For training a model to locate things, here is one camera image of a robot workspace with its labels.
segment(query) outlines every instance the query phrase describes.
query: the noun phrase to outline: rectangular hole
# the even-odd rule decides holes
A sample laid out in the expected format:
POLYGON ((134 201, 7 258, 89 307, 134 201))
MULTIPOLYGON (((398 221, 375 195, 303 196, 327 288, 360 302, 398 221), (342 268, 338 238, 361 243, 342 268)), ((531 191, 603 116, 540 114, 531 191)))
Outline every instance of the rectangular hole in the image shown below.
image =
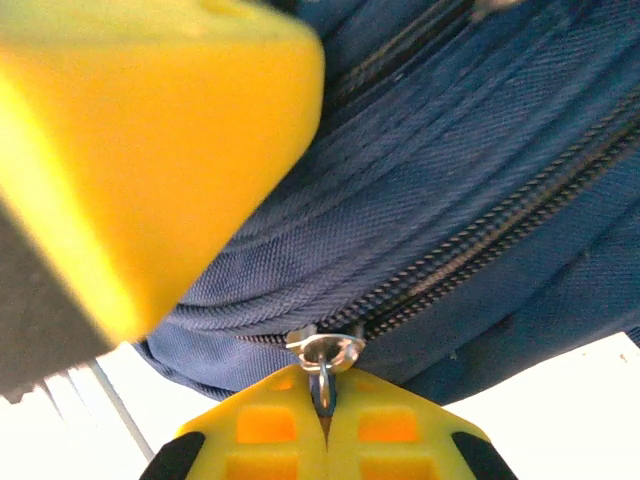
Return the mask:
POLYGON ((410 409, 377 409, 362 414, 358 424, 361 442, 417 442, 418 422, 410 409))
POLYGON ((246 407, 238 415, 238 443, 283 443, 295 439, 295 420, 288 408, 246 407))
POLYGON ((429 458, 363 458, 362 480, 440 480, 429 458))
POLYGON ((292 456, 230 457, 226 480, 297 480, 298 459, 292 456))

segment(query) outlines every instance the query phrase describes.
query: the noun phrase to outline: blue nylon bag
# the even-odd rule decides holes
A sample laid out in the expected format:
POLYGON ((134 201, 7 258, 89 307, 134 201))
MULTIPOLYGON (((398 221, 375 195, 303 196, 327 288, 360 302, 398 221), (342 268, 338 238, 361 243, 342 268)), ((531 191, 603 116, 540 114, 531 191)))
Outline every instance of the blue nylon bag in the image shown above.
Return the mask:
POLYGON ((365 325, 358 366, 439 403, 640 337, 640 2, 293 5, 323 38, 308 152, 138 352, 216 399, 365 325))

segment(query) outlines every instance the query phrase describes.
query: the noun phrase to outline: zipper pull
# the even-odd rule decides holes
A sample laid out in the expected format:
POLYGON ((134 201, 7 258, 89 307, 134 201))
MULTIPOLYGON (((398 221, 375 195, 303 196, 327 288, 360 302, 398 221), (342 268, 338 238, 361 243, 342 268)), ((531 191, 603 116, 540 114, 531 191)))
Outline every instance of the zipper pull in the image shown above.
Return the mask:
POLYGON ((300 360, 309 374, 311 398, 318 416, 331 417, 336 406, 335 375, 351 368, 364 350, 362 328, 355 335, 317 333, 315 325, 287 335, 287 348, 300 360))

